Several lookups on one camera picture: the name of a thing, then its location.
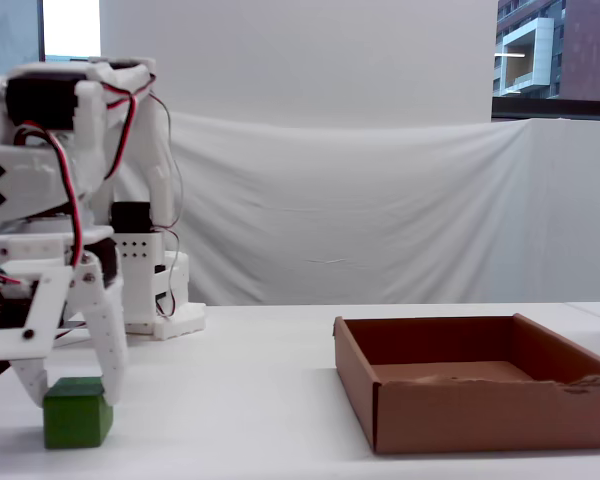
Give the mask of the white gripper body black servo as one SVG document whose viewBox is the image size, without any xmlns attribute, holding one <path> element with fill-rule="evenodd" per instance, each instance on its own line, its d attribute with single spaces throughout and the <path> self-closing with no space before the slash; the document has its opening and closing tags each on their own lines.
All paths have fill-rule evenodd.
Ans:
<svg viewBox="0 0 600 480">
<path fill-rule="evenodd" d="M 83 230 L 74 252 L 70 231 L 0 233 L 0 289 L 119 289 L 121 267 L 109 226 Z"/>
</svg>

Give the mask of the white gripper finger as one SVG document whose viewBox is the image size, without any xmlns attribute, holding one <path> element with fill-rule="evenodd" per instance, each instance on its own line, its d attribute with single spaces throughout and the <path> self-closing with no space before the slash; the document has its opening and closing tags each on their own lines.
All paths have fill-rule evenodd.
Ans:
<svg viewBox="0 0 600 480">
<path fill-rule="evenodd" d="M 22 386 L 34 403 L 42 403 L 49 390 L 45 359 L 23 359 L 10 362 Z"/>
<path fill-rule="evenodd" d="M 104 398 L 111 406 L 120 400 L 128 360 L 123 285 L 117 275 L 106 286 L 99 258 L 86 252 L 74 270 L 71 287 L 71 311 L 86 322 L 102 372 Z"/>
</svg>

